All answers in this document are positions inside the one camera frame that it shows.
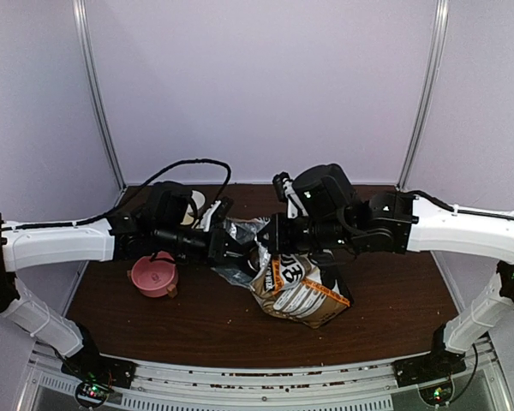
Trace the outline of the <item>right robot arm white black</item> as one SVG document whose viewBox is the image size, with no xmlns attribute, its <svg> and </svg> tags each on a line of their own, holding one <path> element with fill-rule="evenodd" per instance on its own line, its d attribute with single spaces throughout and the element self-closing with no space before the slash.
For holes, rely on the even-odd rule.
<svg viewBox="0 0 514 411">
<path fill-rule="evenodd" d="M 272 254 L 347 248 L 354 254 L 441 251 L 496 259 L 486 288 L 435 333 L 422 371 L 441 377 L 455 359 L 514 310 L 514 211 L 450 205 L 420 190 L 381 192 L 363 201 L 338 164 L 273 178 L 287 205 L 259 233 Z"/>
</svg>

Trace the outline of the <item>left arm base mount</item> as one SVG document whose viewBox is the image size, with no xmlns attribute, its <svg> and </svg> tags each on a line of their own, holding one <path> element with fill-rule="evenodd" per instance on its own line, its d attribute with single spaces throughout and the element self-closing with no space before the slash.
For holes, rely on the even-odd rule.
<svg viewBox="0 0 514 411">
<path fill-rule="evenodd" d="M 67 358 L 63 360 L 61 371 L 80 381 L 128 389 L 135 375 L 136 364 L 130 360 L 100 356 L 96 362 L 80 365 L 73 358 Z"/>
</svg>

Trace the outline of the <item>pink pet bowl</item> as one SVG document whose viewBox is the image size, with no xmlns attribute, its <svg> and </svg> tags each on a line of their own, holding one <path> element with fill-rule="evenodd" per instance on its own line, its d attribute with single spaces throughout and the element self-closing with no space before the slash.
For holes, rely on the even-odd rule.
<svg viewBox="0 0 514 411">
<path fill-rule="evenodd" d="M 128 271 L 131 283 L 146 297 L 174 298 L 177 293 L 178 271 L 173 257 L 158 252 L 138 259 Z"/>
</svg>

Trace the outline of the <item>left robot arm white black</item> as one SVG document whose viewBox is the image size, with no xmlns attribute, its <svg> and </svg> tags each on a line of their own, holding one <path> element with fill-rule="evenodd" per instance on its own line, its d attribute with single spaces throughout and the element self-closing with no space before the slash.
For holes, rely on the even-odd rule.
<svg viewBox="0 0 514 411">
<path fill-rule="evenodd" d="M 238 254 L 217 219 L 231 203 L 227 197 L 215 200 L 198 229 L 176 220 L 159 221 L 141 211 L 52 223 L 5 222 L 0 214 L 0 317 L 53 347 L 86 379 L 97 380 L 104 375 L 106 363 L 90 332 L 50 308 L 17 272 L 81 261 L 139 259 L 155 253 L 206 265 L 231 262 Z"/>
</svg>

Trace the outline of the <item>metal scoop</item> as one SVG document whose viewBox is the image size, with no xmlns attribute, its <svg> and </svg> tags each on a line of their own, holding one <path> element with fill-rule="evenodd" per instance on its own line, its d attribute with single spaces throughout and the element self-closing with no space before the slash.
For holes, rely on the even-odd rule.
<svg viewBox="0 0 514 411">
<path fill-rule="evenodd" d="M 248 266 L 255 272 L 260 271 L 260 250 L 253 247 L 248 253 Z"/>
</svg>

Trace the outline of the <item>dog food bag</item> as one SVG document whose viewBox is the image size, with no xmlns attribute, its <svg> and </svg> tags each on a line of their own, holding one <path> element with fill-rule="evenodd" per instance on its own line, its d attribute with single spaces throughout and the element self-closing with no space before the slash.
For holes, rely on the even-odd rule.
<svg viewBox="0 0 514 411">
<path fill-rule="evenodd" d="M 250 233 L 250 249 L 256 247 L 257 233 L 268 220 L 226 219 L 228 233 Z M 317 329 L 351 308 L 354 299 L 340 274 L 331 251 L 314 257 L 307 253 L 273 255 L 260 253 L 260 271 L 247 260 L 215 267 L 225 281 L 248 290 L 262 311 Z"/>
</svg>

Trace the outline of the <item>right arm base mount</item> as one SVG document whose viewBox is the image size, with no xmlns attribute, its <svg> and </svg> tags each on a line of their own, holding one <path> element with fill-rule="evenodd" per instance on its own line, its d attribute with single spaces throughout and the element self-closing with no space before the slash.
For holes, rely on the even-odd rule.
<svg viewBox="0 0 514 411">
<path fill-rule="evenodd" d="M 424 384 L 466 370 L 464 356 L 452 353 L 428 353 L 395 360 L 391 365 L 399 387 Z"/>
</svg>

